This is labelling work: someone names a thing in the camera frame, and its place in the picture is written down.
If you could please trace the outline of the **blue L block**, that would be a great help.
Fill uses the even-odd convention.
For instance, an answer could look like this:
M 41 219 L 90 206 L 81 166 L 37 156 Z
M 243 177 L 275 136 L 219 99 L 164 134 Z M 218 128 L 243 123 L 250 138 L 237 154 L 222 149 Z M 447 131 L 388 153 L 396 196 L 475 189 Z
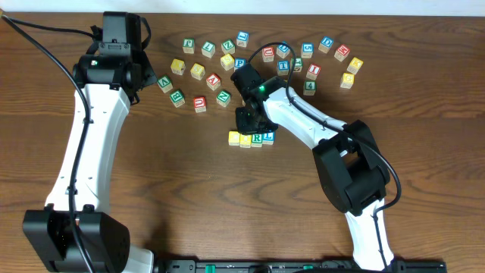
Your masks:
M 275 140 L 275 132 L 263 133 L 262 134 L 262 143 L 264 145 L 273 145 L 274 140 Z

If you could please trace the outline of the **yellow O block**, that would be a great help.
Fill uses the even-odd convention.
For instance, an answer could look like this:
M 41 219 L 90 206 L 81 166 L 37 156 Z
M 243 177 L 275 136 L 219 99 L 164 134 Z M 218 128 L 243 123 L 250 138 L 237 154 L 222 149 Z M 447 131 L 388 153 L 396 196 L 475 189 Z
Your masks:
M 251 148 L 252 147 L 252 136 L 251 135 L 239 135 L 239 146 L 241 148 Z

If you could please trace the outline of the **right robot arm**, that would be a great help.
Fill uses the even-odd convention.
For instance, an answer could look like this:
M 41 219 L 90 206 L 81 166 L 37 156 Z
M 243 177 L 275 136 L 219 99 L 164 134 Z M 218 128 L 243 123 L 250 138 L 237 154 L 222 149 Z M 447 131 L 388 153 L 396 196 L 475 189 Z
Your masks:
M 303 100 L 289 80 L 263 79 L 250 64 L 230 77 L 245 105 L 236 110 L 237 130 L 244 135 L 273 133 L 284 127 L 311 151 L 321 187 L 347 220 L 353 259 L 368 271 L 386 271 L 394 258 L 387 242 L 383 212 L 386 185 L 399 177 L 380 153 L 370 128 L 347 124 Z

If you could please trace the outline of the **yellow C block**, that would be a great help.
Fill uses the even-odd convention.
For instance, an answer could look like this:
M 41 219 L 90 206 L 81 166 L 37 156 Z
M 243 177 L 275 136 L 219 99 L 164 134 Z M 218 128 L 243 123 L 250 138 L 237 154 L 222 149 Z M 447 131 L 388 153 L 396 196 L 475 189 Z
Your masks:
M 230 146 L 239 146 L 240 133 L 237 131 L 230 131 L 228 134 L 228 144 Z

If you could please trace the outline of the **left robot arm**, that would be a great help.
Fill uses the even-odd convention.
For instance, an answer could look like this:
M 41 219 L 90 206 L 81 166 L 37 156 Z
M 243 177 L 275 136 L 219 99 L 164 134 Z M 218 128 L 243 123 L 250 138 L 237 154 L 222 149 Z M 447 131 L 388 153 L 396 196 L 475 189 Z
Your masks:
M 138 92 L 157 80 L 151 30 L 144 17 L 107 11 L 92 34 L 69 73 L 75 113 L 61 170 L 44 207 L 26 211 L 23 232 L 50 272 L 151 272 L 154 253 L 132 245 L 109 214 L 120 130 Z

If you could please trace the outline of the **green R block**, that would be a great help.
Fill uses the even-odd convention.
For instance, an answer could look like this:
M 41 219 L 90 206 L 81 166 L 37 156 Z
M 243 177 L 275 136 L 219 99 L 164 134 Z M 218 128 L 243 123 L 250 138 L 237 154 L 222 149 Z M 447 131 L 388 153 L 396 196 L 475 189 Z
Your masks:
M 262 147 L 263 139 L 261 134 L 252 134 L 251 147 Z

